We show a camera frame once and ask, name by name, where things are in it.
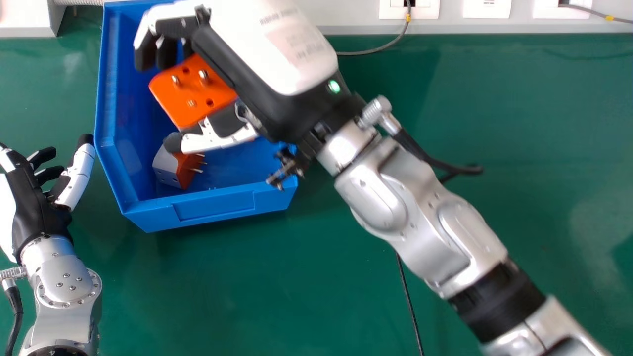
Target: metal prong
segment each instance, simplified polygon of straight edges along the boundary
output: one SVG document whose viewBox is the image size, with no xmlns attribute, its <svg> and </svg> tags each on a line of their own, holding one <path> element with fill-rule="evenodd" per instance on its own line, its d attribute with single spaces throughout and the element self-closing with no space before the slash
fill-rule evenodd
<svg viewBox="0 0 633 356">
<path fill-rule="evenodd" d="M 199 70 L 198 75 L 200 76 L 200 80 L 202 80 L 203 84 L 207 84 L 209 82 L 209 73 L 206 70 Z"/>
</svg>

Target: green table surface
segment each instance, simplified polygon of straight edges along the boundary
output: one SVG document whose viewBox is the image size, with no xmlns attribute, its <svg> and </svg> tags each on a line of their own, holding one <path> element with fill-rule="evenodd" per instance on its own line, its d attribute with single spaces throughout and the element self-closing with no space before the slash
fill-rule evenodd
<svg viewBox="0 0 633 356">
<path fill-rule="evenodd" d="M 64 164 L 92 132 L 100 22 L 101 10 L 80 10 L 57 39 L 0 41 L 2 142 L 23 153 L 55 145 Z M 633 354 L 631 34 L 411 36 L 341 69 L 364 97 L 390 98 L 427 151 L 483 164 L 482 177 L 449 188 L 541 289 L 615 355 Z M 393 252 L 356 224 L 320 167 L 286 212 L 145 234 L 120 215 L 97 164 L 70 230 L 103 279 L 102 355 L 416 355 Z M 427 355 L 478 354 L 451 308 L 408 280 Z M 24 335 L 34 309 L 20 286 Z"/>
</svg>

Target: green indicator light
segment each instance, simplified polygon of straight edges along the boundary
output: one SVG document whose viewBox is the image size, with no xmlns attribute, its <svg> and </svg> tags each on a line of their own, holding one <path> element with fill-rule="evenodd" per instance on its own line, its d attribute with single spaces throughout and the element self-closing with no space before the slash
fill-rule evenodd
<svg viewBox="0 0 633 356">
<path fill-rule="evenodd" d="M 341 92 L 341 86 L 336 80 L 330 80 L 327 84 L 327 89 L 330 89 L 332 94 L 339 94 Z"/>
</svg>

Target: white wall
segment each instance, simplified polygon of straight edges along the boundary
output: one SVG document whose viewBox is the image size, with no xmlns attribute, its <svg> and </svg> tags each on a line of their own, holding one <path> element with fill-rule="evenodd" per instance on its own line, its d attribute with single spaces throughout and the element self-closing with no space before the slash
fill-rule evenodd
<svg viewBox="0 0 633 356">
<path fill-rule="evenodd" d="M 379 0 L 296 0 L 326 34 L 395 34 L 401 20 L 379 20 Z M 593 0 L 593 9 L 622 18 L 633 18 L 633 0 Z M 438 20 L 414 20 L 409 33 L 536 33 L 633 32 L 633 25 L 589 20 L 532 19 L 532 0 L 512 0 L 508 20 L 464 19 L 461 0 L 441 0 Z"/>
</svg>

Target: robotic arm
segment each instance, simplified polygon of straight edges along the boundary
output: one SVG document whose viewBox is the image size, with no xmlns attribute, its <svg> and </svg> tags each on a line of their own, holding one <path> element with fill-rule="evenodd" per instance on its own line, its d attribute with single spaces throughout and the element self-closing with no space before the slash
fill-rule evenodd
<svg viewBox="0 0 633 356">
<path fill-rule="evenodd" d="M 337 56 L 291 0 L 187 0 L 151 8 L 134 41 L 135 64 L 175 64 L 195 52 L 239 95 L 241 117 L 269 141 L 295 144 L 271 176 L 279 186 L 318 160 L 358 223 L 389 243 L 408 268 L 449 302 L 487 356 L 610 353 L 509 257 L 481 215 L 451 193 L 430 157 L 383 97 L 351 92 Z M 375 128 L 381 126 L 388 137 Z"/>
<path fill-rule="evenodd" d="M 0 246 L 19 267 L 0 272 L 15 315 L 6 356 L 11 356 L 22 323 L 22 301 L 15 280 L 28 278 L 35 299 L 35 324 L 20 356 L 97 355 L 101 279 L 75 254 L 67 226 L 90 178 L 92 135 L 79 139 L 68 168 L 37 171 L 53 159 L 49 147 L 28 158 L 0 144 Z M 49 192 L 41 186 L 57 179 Z"/>
</svg>

